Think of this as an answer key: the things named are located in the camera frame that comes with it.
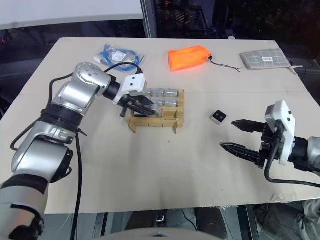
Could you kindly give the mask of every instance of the white label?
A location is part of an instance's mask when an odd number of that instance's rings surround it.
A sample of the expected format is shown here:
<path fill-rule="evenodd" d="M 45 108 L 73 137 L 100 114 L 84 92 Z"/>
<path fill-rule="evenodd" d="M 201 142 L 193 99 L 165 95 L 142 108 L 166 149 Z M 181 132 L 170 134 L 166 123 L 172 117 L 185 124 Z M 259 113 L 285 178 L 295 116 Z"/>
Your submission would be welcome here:
<path fill-rule="evenodd" d="M 122 51 L 116 51 L 112 53 L 112 60 L 116 62 L 121 62 L 127 54 L 123 53 Z"/>
<path fill-rule="evenodd" d="M 272 59 L 271 56 L 263 56 L 262 61 L 264 62 L 273 62 L 274 60 Z"/>

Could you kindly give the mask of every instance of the plastic bag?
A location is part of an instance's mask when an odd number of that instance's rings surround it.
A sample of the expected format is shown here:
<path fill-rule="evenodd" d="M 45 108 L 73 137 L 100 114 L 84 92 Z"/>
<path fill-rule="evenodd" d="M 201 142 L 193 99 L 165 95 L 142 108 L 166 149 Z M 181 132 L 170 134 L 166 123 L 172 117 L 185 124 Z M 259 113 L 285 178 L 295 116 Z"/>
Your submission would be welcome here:
<path fill-rule="evenodd" d="M 210 57 L 210 51 L 204 46 L 190 46 L 168 51 L 170 71 L 191 68 L 203 64 Z"/>
<path fill-rule="evenodd" d="M 98 55 L 94 56 L 94 60 L 100 64 L 106 66 L 113 66 L 118 63 L 134 63 L 141 67 L 142 63 L 146 59 L 146 54 L 124 49 L 120 47 L 115 47 L 110 44 L 104 45 L 104 49 Z M 137 68 L 133 65 L 121 65 L 117 66 L 115 70 L 120 72 L 127 72 L 128 74 L 134 74 Z"/>

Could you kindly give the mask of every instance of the floor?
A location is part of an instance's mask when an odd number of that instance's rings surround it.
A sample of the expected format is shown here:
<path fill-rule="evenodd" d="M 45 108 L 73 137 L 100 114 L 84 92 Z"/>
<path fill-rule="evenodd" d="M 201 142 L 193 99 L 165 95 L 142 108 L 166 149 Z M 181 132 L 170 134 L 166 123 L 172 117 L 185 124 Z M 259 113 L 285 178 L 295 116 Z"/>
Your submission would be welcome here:
<path fill-rule="evenodd" d="M 196 218 L 193 208 L 183 209 L 186 217 L 196 224 Z M 224 222 L 226 223 L 228 239 L 241 240 L 241 232 L 236 207 L 227 207 L 221 209 Z M 106 223 L 106 235 L 124 231 L 131 212 L 109 213 Z M 78 218 L 78 240 L 94 239 L 94 229 L 97 214 L 80 214 Z M 71 234 L 72 214 L 46 214 L 45 230 L 39 240 L 69 239 Z M 194 230 L 194 227 L 183 216 L 180 209 L 172 209 L 167 212 L 167 227 L 183 228 Z"/>

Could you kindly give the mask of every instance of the wire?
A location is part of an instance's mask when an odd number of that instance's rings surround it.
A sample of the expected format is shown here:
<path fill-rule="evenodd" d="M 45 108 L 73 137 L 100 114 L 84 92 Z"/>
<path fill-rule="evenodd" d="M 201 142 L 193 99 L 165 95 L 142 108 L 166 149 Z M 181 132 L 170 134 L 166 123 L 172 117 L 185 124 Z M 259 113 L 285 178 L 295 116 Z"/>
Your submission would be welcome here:
<path fill-rule="evenodd" d="M 283 128 L 279 126 L 279 122 L 276 122 L 275 125 L 278 128 L 277 133 L 275 134 L 275 139 L 273 141 L 273 145 L 270 151 L 270 155 L 269 158 L 266 162 L 266 166 L 264 169 L 264 176 L 265 179 L 267 179 L 269 182 L 271 183 L 277 183 L 277 184 L 300 184 L 300 185 L 306 185 L 306 186 L 311 186 L 311 187 L 316 187 L 316 188 L 320 188 L 320 184 L 317 183 L 313 183 L 313 182 L 307 182 L 307 181 L 298 181 L 298 180 L 283 180 L 283 179 L 273 179 L 270 177 L 270 168 L 271 165 L 273 163 L 273 161 L 275 160 L 276 154 L 278 152 L 278 149 L 280 147 L 280 142 L 281 142 L 281 136 L 283 135 L 283 130 L 282 133 L 279 134 L 279 129 Z"/>
<path fill-rule="evenodd" d="M 229 225 L 228 225 L 227 219 L 226 219 L 224 213 L 222 212 L 222 210 L 220 210 L 220 212 L 221 212 L 221 214 L 222 214 L 223 221 L 225 222 L 225 225 L 226 225 L 226 227 L 227 227 L 228 230 L 229 230 L 229 233 L 230 233 L 230 235 L 231 235 L 231 238 L 232 238 L 232 240 L 234 240 L 234 236 L 233 236 L 232 233 L 231 233 L 231 230 L 230 230 L 230 227 L 229 227 Z"/>
<path fill-rule="evenodd" d="M 119 63 L 109 67 L 108 69 L 104 70 L 103 72 L 107 73 L 110 70 L 112 70 L 112 69 L 114 69 L 114 68 L 116 68 L 118 66 L 121 66 L 121 65 L 132 65 L 132 66 L 135 66 L 137 68 L 135 74 L 142 74 L 143 73 L 142 69 L 137 64 L 132 63 L 132 62 L 119 62 Z"/>
<path fill-rule="evenodd" d="M 110 70 L 118 67 L 118 66 L 121 66 L 121 65 L 132 65 L 134 67 L 137 68 L 137 71 L 135 74 L 142 74 L 143 71 L 142 69 L 135 63 L 132 63 L 132 62 L 120 62 L 120 63 L 117 63 L 111 67 L 109 67 L 108 69 L 104 70 L 105 73 L 109 72 Z M 51 105 L 51 102 L 52 102 L 52 97 L 53 97 L 53 86 L 54 86 L 54 83 L 57 82 L 57 81 L 60 81 L 60 80 L 64 80 L 64 79 L 67 79 L 67 78 L 70 78 L 71 76 L 73 75 L 73 73 L 70 73 L 68 75 L 65 75 L 65 76 L 62 76 L 62 77 L 58 77 L 58 78 L 55 78 L 53 79 L 50 84 L 49 84 L 49 97 L 48 97 L 48 102 L 45 106 L 45 108 L 47 109 L 50 105 Z M 42 117 L 39 117 L 37 120 L 35 120 L 33 123 L 31 123 L 25 130 L 23 130 L 11 143 L 10 145 L 10 148 L 11 150 L 13 151 L 17 151 L 18 149 L 15 147 L 15 144 L 19 141 L 19 139 L 25 135 L 34 125 L 37 121 L 39 121 Z"/>
<path fill-rule="evenodd" d="M 66 218 L 66 220 L 64 221 L 64 223 L 62 224 L 62 226 L 59 228 L 59 230 L 56 232 L 56 235 L 58 235 L 60 233 L 60 231 L 64 228 L 64 226 L 66 225 L 66 223 L 68 222 L 69 218 L 71 216 L 71 213 L 68 215 L 68 217 Z"/>
<path fill-rule="evenodd" d="M 75 215 L 72 214 L 72 218 L 71 218 L 71 221 L 70 221 L 70 235 L 71 235 L 72 223 L 74 222 L 74 217 L 75 217 Z"/>
<path fill-rule="evenodd" d="M 176 227 L 178 227 L 178 226 L 180 226 L 180 225 L 182 225 L 182 224 L 185 224 L 185 223 L 187 223 L 187 222 L 188 222 L 188 221 L 181 222 L 181 223 L 179 223 L 179 224 L 177 224 L 177 225 L 171 226 L 170 228 L 176 228 Z"/>
<path fill-rule="evenodd" d="M 184 212 L 184 210 L 183 209 L 181 209 L 181 211 L 182 211 L 182 214 L 183 214 L 183 216 L 184 216 L 184 218 L 185 218 L 185 220 L 187 220 L 189 223 L 191 223 L 192 224 L 192 226 L 194 227 L 194 229 L 196 230 L 196 231 L 198 231 L 198 228 L 196 227 L 196 225 L 189 219 L 189 218 L 187 218 L 187 216 L 186 216 L 186 214 L 185 214 L 185 212 Z"/>
<path fill-rule="evenodd" d="M 305 78 L 307 76 L 307 69 L 312 69 L 315 66 L 314 63 L 311 60 L 309 60 L 309 63 L 311 63 L 311 66 L 307 66 L 307 67 L 304 68 L 304 75 L 301 78 L 301 81 L 305 80 Z"/>
<path fill-rule="evenodd" d="M 52 102 L 54 83 L 57 82 L 57 81 L 60 81 L 60 80 L 64 80 L 64 79 L 70 78 L 72 75 L 73 75 L 73 73 L 70 73 L 68 75 L 55 78 L 50 82 L 50 84 L 49 84 L 49 97 L 48 97 L 48 102 L 47 102 L 46 107 L 45 107 L 46 109 L 51 105 L 51 102 Z"/>
<path fill-rule="evenodd" d="M 75 239 L 77 223 L 78 223 L 78 215 L 80 208 L 80 200 L 81 200 L 81 190 L 82 190 L 82 157 L 81 157 L 81 149 L 80 149 L 80 140 L 79 140 L 79 131 L 75 133 L 75 144 L 76 144 L 76 153 L 78 155 L 78 192 L 76 196 L 74 217 L 71 228 L 71 236 L 70 240 Z"/>
<path fill-rule="evenodd" d="M 133 69 L 135 69 L 135 67 L 139 66 L 142 61 L 144 60 L 145 56 L 143 56 L 141 59 L 139 58 L 138 54 L 135 51 L 132 50 L 127 50 L 127 49 L 121 49 L 121 48 L 117 48 L 117 49 L 110 49 L 110 45 L 106 45 L 103 49 L 103 52 L 101 52 L 101 55 L 104 57 L 105 61 L 103 61 L 102 63 L 108 66 L 114 66 L 115 64 L 111 61 L 110 59 L 110 54 L 112 54 L 114 51 L 120 51 L 126 55 L 131 54 L 134 56 L 134 65 L 131 64 L 123 64 L 123 65 L 131 65 L 131 66 L 127 66 L 127 67 L 118 67 L 117 70 L 122 71 L 122 72 L 129 72 Z"/>
<path fill-rule="evenodd" d="M 41 119 L 41 117 L 39 117 L 37 120 L 35 120 L 33 123 L 31 123 L 29 126 L 26 127 L 25 130 L 23 130 L 10 144 L 10 148 L 13 151 L 17 151 L 18 148 L 15 147 L 15 144 L 19 141 L 19 139 L 25 135 L 34 125 L 37 121 L 39 121 Z"/>
<path fill-rule="evenodd" d="M 225 68 L 234 69 L 234 70 L 237 70 L 238 73 L 241 73 L 241 72 L 239 71 L 239 69 L 243 69 L 243 67 L 238 67 L 238 68 L 236 68 L 236 67 L 233 67 L 233 66 L 229 66 L 229 65 L 225 65 L 225 64 L 220 64 L 220 63 L 213 62 L 213 61 L 212 61 L 212 59 L 213 59 L 212 56 L 209 56 L 208 59 L 209 59 L 210 62 L 213 63 L 214 65 L 217 65 L 217 66 L 220 66 L 220 67 L 225 67 Z"/>

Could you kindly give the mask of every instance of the silver battery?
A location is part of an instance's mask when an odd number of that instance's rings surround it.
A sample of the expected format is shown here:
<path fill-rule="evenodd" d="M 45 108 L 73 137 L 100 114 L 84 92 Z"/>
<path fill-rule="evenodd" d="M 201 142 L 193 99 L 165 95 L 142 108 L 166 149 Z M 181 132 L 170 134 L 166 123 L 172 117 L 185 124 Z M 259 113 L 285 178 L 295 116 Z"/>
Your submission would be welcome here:
<path fill-rule="evenodd" d="M 146 97 L 151 97 L 151 88 L 147 88 L 144 92 L 143 95 Z"/>
<path fill-rule="evenodd" d="M 177 98 L 178 95 L 179 95 L 179 91 L 173 88 L 167 88 L 164 93 L 165 97 L 170 97 L 170 98 Z"/>
<path fill-rule="evenodd" d="M 164 105 L 166 107 L 178 107 L 178 99 L 177 98 L 166 98 L 164 100 Z"/>
<path fill-rule="evenodd" d="M 152 97 L 164 97 L 165 96 L 165 89 L 164 88 L 152 88 L 151 89 L 151 96 Z"/>
<path fill-rule="evenodd" d="M 158 104 L 158 106 L 163 106 L 165 104 L 165 98 L 164 97 L 151 97 L 151 101 L 154 104 Z"/>

